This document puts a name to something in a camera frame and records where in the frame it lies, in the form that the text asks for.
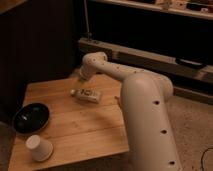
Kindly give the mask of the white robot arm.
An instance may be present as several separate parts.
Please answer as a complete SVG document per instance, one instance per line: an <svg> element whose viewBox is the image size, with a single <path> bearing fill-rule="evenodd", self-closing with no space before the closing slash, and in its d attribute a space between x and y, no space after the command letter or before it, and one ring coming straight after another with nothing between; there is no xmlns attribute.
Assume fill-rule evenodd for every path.
<svg viewBox="0 0 213 171"><path fill-rule="evenodd" d="M121 82L120 103L134 171L183 171L166 103L173 85L164 75L110 62L103 52L88 53L79 75L103 73Z"/></svg>

